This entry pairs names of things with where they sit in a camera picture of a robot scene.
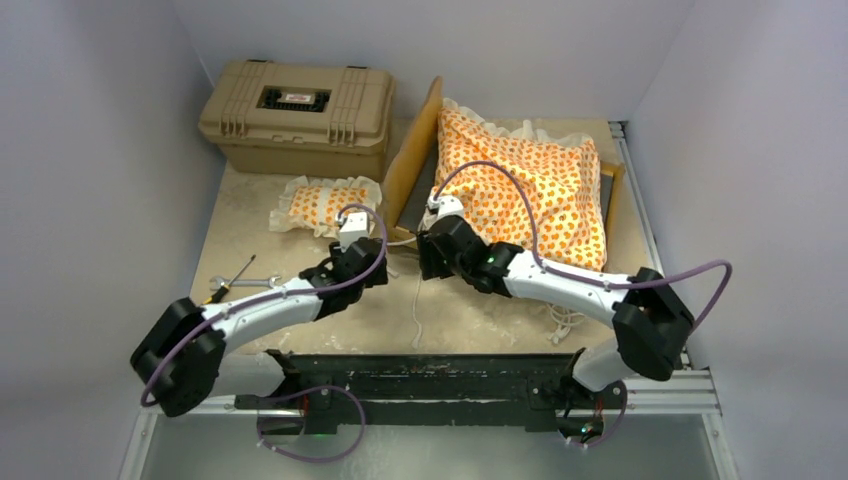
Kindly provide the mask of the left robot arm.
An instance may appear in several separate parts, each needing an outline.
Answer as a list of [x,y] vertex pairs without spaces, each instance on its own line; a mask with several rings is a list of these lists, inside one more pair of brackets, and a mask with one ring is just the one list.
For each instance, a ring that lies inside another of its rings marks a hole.
[[140,403],[183,415],[211,396],[224,358],[242,345],[342,312],[387,282],[385,246],[360,238],[332,243],[329,257],[264,293],[207,305],[175,300],[131,354],[144,384]]

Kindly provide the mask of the orange patterned white blanket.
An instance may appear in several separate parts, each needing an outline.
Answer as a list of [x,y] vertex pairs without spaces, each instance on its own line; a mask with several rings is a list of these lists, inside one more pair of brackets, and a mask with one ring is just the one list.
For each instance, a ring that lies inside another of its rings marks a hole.
[[487,244],[511,243],[545,260],[603,269],[602,170],[590,136],[507,133],[449,98],[437,125],[439,161],[429,196],[459,198],[465,220]]

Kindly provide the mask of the wooden pet bed frame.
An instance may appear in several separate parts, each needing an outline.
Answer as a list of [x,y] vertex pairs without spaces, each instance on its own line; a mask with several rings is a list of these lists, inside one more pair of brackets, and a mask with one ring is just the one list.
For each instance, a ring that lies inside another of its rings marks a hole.
[[[398,227],[397,221],[423,167],[431,144],[437,142],[437,117],[442,107],[443,81],[433,80],[418,113],[412,119],[394,120],[388,167],[382,183],[383,218],[389,238],[400,245],[414,245],[415,232]],[[495,118],[493,123],[507,133],[535,134],[542,129],[554,140],[586,134],[596,145],[601,160],[601,202],[608,244],[613,248],[629,243],[639,233],[640,215],[629,179],[630,161],[624,128],[620,122],[581,118]]]

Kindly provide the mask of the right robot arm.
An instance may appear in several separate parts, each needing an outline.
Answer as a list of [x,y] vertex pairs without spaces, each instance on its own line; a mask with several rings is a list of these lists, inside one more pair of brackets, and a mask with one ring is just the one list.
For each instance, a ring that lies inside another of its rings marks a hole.
[[575,311],[609,327],[607,341],[578,353],[561,381],[564,399],[584,407],[608,385],[632,375],[667,381],[694,318],[657,271],[610,275],[561,265],[544,270],[518,245],[487,245],[461,217],[436,221],[417,236],[425,280],[457,276],[476,291],[536,300]]

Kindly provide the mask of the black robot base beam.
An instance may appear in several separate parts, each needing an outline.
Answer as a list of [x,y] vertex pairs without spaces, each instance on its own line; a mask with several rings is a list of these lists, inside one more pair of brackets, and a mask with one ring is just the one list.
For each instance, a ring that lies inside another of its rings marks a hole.
[[593,438],[601,414],[626,404],[623,383],[593,393],[571,377],[572,354],[271,354],[283,379],[242,394],[238,410],[290,410],[308,434],[341,425],[514,426]]

